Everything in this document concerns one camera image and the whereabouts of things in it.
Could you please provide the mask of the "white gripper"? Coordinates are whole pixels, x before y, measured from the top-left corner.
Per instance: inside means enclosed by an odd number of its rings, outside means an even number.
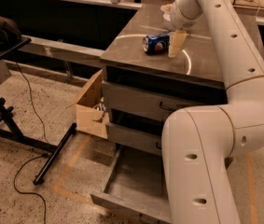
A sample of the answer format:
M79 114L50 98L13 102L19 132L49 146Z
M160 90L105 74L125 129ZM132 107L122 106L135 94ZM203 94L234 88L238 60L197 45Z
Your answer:
M196 0L175 0L173 4L161 6L160 10L164 13L170 12L170 20L173 27L184 30L189 30L201 15L201 8ZM188 36L184 30L170 32L169 58L174 58L183 47Z

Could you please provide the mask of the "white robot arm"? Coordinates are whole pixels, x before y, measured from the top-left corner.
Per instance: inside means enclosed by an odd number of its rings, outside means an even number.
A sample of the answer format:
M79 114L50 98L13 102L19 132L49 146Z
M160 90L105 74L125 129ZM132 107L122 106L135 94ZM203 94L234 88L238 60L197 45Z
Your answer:
M206 19L228 101L191 106L165 121L161 151L173 224L240 224L228 157L264 147L264 59L230 0L175 0L171 22Z

